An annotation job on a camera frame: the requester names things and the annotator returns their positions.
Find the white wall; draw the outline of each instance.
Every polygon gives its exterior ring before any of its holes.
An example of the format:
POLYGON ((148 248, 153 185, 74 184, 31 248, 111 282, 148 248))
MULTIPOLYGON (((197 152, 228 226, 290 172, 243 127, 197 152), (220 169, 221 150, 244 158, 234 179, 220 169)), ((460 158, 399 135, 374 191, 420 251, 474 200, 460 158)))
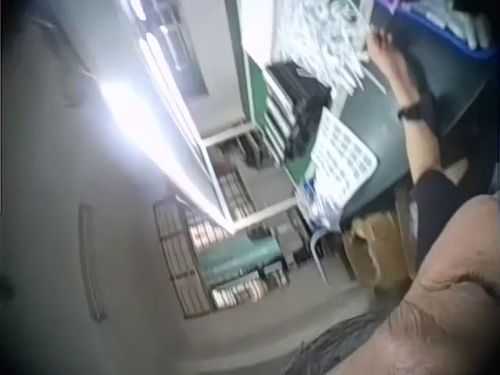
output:
POLYGON ((203 137, 244 117, 223 0, 180 0, 208 96, 189 102, 203 137))
POLYGON ((125 142, 95 95, 65 107, 61 66, 30 29, 2 60, 2 343, 22 373, 177 373, 180 309, 152 204, 166 179, 125 142), (77 206, 94 210, 97 279, 109 318, 91 320, 77 206))

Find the black wristwatch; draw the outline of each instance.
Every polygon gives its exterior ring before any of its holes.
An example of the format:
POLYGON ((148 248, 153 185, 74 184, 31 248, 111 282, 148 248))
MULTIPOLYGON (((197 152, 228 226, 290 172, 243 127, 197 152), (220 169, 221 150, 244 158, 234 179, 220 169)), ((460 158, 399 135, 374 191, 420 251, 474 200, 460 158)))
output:
POLYGON ((431 95, 422 95, 420 100, 398 111, 398 118, 400 121, 419 121, 424 120, 427 125, 434 129, 434 106, 431 95))

